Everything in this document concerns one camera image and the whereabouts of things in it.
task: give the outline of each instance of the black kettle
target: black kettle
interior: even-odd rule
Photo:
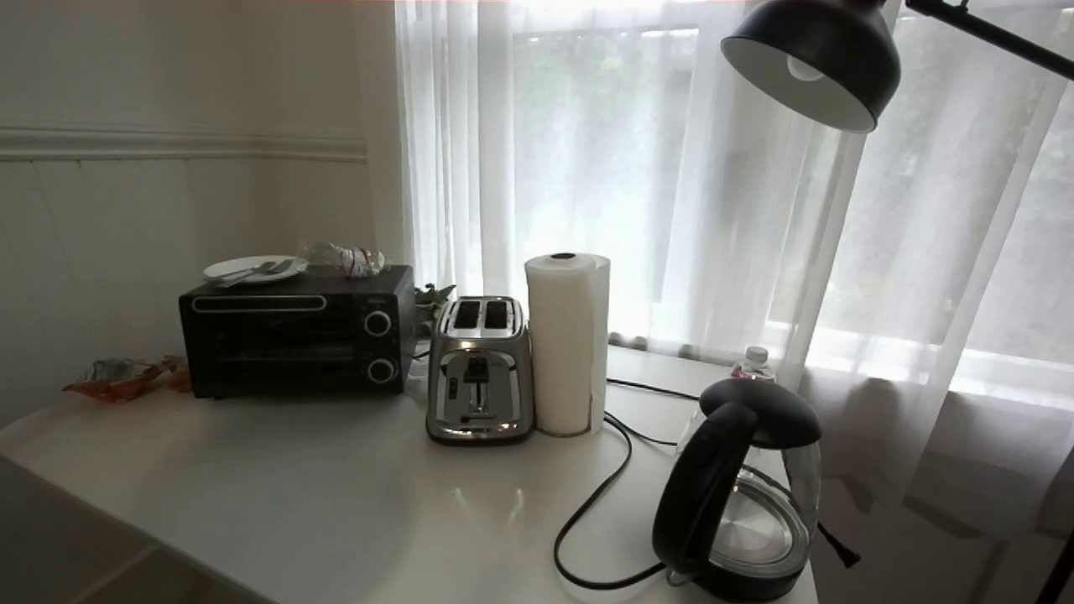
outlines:
[[[795,587],[813,528],[788,491],[742,462],[749,447],[815,444],[819,424],[770,380],[715,381],[701,393],[701,411],[666,476],[650,543],[674,575],[715,597],[775,601]]]

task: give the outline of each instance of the white countertop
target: white countertop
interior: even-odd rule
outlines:
[[[0,454],[270,601],[712,601],[663,576],[609,594],[559,579],[552,533],[618,465],[622,437],[439,447],[423,431],[419,374],[423,363],[396,398],[65,398],[6,427]],[[613,350],[609,374],[701,393],[723,370]],[[697,411],[625,387],[606,389],[606,408],[671,440]],[[781,476],[775,454],[751,460]],[[634,447],[625,481],[565,543],[572,575],[609,579],[653,563],[650,516],[671,462],[671,450]],[[815,604],[813,570],[781,601]]]

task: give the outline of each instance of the white curtain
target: white curtain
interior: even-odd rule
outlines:
[[[861,551],[831,601],[1034,601],[1074,530],[1068,82],[902,12],[891,107],[834,134],[729,71],[749,5],[396,0],[415,276],[523,298],[527,259],[606,255],[618,335],[760,341],[815,403]],[[1074,51],[1061,11],[974,3]]]

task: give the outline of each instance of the black lamp shade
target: black lamp shade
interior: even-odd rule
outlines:
[[[760,3],[720,51],[744,80],[838,130],[873,130],[899,87],[895,43],[859,0]]]

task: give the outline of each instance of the kettle handle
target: kettle handle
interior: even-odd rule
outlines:
[[[671,570],[693,575],[709,563],[755,429],[758,411],[749,406],[719,406],[681,450],[650,528],[650,543]]]

